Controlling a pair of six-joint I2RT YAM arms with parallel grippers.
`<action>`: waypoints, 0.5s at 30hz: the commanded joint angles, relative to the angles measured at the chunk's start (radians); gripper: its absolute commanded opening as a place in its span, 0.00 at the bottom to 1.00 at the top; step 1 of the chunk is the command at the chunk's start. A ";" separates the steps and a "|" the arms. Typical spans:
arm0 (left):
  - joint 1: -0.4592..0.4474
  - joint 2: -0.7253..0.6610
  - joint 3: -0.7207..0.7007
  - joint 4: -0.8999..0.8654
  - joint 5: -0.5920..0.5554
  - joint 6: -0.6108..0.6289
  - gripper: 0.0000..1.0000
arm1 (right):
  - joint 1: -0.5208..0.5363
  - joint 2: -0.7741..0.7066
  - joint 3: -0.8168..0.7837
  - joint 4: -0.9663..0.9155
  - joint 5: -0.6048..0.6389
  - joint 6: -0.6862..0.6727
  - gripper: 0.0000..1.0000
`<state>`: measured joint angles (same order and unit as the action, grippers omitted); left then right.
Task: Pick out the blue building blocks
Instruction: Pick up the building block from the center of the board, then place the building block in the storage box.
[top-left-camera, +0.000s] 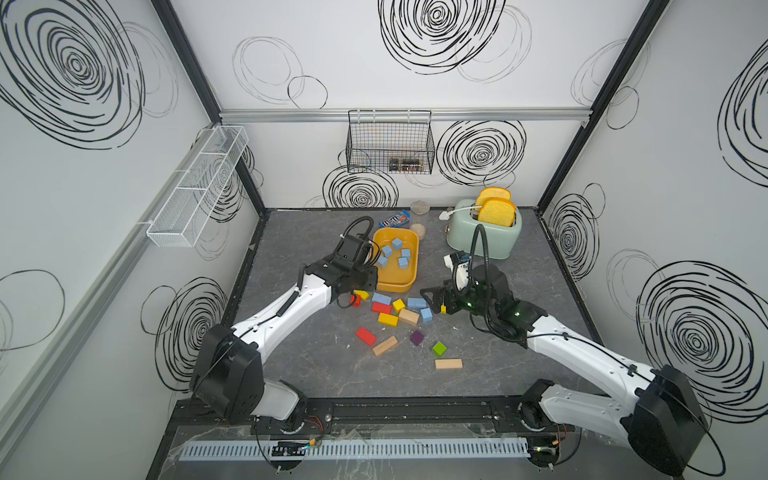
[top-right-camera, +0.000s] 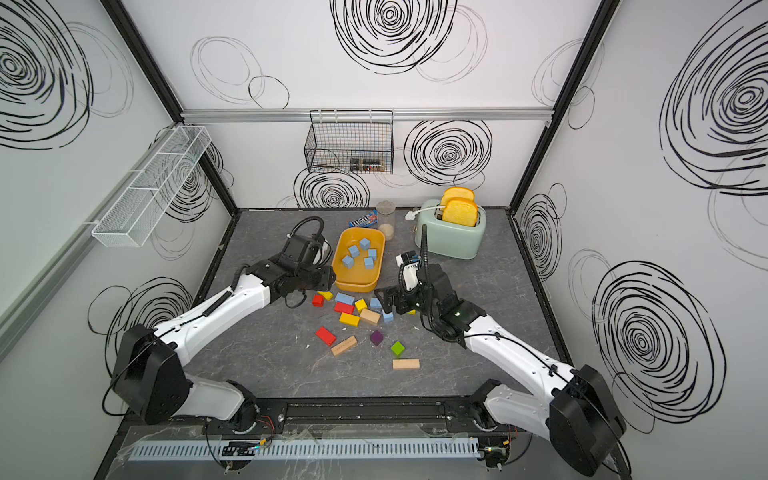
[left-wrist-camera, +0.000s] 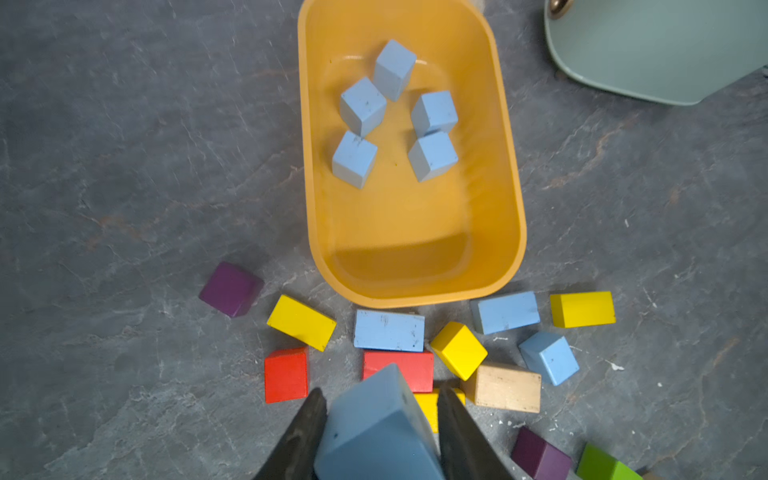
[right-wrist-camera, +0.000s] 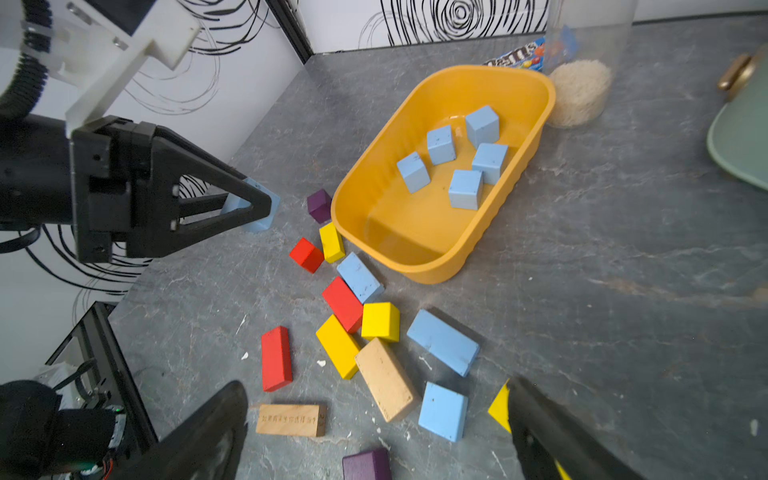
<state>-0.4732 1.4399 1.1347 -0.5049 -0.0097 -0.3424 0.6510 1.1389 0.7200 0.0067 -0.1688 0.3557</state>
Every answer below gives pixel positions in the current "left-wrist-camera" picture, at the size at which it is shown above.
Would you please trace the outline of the long blue block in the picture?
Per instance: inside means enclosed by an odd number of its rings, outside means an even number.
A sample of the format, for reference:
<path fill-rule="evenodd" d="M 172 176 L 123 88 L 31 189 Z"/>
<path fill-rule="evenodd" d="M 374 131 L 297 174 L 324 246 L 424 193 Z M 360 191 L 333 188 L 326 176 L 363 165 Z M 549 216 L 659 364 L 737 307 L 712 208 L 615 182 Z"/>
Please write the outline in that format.
<path fill-rule="evenodd" d="M 358 309 L 353 345 L 359 349 L 422 352 L 425 317 Z"/>
<path fill-rule="evenodd" d="M 475 328 L 482 335 L 527 327 L 541 321 L 533 292 L 471 300 L 470 309 Z"/>

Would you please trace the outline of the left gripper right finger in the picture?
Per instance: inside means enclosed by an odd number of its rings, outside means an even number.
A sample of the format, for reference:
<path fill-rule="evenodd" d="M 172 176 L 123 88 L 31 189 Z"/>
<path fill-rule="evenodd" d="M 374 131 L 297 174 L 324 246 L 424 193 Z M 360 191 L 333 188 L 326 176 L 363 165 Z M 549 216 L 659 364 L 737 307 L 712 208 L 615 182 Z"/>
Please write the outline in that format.
<path fill-rule="evenodd" d="M 451 388 L 440 388 L 437 409 L 440 464 L 446 479 L 513 479 Z"/>

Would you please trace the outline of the blue cube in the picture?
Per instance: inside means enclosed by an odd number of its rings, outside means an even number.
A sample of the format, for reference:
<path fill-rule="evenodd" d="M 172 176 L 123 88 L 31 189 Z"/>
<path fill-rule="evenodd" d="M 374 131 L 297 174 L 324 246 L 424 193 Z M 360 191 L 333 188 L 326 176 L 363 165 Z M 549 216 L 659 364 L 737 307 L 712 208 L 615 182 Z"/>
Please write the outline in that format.
<path fill-rule="evenodd" d="M 373 83 L 390 101 L 397 101 L 410 81 L 417 55 L 390 40 L 376 59 Z"/>
<path fill-rule="evenodd" d="M 450 136 L 442 131 L 418 138 L 408 158 L 419 182 L 443 175 L 459 160 Z"/>
<path fill-rule="evenodd" d="M 335 399 L 314 460 L 320 479 L 442 479 L 430 425 L 389 365 Z"/>
<path fill-rule="evenodd" d="M 458 123 L 458 114 L 449 91 L 426 93 L 420 96 L 411 112 L 418 137 L 438 131 L 450 133 Z"/>
<path fill-rule="evenodd" d="M 341 94 L 340 115 L 349 130 L 363 138 L 382 123 L 386 107 L 387 99 L 367 77 Z"/>
<path fill-rule="evenodd" d="M 539 331 L 519 345 L 529 370 L 553 386 L 576 374 L 579 364 L 563 335 Z"/>
<path fill-rule="evenodd" d="M 351 131 L 346 131 L 332 156 L 333 175 L 362 189 L 372 172 L 378 147 Z"/>

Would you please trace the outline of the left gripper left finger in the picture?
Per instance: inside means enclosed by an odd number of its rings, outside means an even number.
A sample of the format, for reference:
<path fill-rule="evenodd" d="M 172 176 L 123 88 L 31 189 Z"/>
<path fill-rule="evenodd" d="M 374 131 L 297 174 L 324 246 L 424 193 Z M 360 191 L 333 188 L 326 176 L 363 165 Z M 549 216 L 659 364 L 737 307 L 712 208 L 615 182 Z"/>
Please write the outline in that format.
<path fill-rule="evenodd" d="M 320 388 L 314 388 L 253 479 L 317 479 L 314 461 L 327 418 L 326 398 Z"/>

